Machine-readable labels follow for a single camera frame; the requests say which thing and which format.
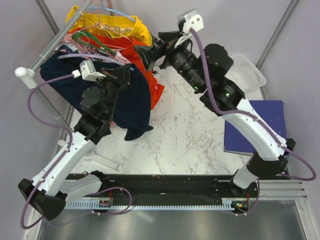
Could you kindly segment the navy blue shorts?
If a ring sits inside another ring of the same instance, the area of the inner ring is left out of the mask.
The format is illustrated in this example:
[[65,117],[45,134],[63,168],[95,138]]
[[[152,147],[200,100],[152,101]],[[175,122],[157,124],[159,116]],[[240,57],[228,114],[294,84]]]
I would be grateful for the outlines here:
[[110,135],[110,123],[126,129],[125,141],[132,141],[153,130],[150,125],[151,94],[148,82],[136,67],[130,73],[130,85],[118,93],[115,103],[104,101],[100,79],[87,87],[79,103],[81,118],[74,130],[97,144]]

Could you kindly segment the translucent lilac hanger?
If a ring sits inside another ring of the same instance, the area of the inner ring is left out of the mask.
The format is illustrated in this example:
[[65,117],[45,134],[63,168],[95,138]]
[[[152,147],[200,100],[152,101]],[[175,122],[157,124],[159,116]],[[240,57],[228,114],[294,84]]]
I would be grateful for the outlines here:
[[136,70],[136,66],[132,63],[123,63],[119,60],[112,59],[111,57],[100,56],[95,54],[84,53],[69,53],[61,54],[56,57],[59,62],[68,65],[69,68],[75,70],[81,69],[81,64],[84,61],[91,61],[96,72],[102,73],[103,71],[115,72],[118,70],[126,70],[131,73]]

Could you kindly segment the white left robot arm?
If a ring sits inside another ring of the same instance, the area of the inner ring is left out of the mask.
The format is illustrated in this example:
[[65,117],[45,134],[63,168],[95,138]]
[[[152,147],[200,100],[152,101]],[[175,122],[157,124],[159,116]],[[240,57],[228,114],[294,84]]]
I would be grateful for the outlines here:
[[18,188],[25,198],[25,204],[20,217],[20,225],[25,225],[25,215],[28,206],[32,206],[42,218],[56,218],[71,202],[87,195],[106,196],[110,191],[108,182],[99,179],[93,172],[80,180],[64,183],[66,177],[76,164],[96,145],[79,132],[71,132],[64,128],[69,136],[68,142],[49,162],[49,164],[31,180],[23,179]]

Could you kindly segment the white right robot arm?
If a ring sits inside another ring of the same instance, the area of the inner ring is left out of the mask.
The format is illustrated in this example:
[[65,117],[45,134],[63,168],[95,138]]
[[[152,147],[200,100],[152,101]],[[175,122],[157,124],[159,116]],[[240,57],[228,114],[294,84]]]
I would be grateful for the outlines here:
[[203,46],[199,35],[193,33],[200,52],[196,57],[188,49],[192,41],[179,43],[180,36],[178,31],[161,32],[160,39],[153,45],[136,45],[134,49],[148,71],[164,57],[160,68],[173,67],[195,94],[201,95],[199,99],[207,109],[235,127],[254,147],[247,164],[234,173],[229,184],[230,193],[240,197],[259,178],[282,174],[288,164],[286,155],[296,142],[276,133],[240,87],[227,78],[234,61],[223,46],[216,43]]

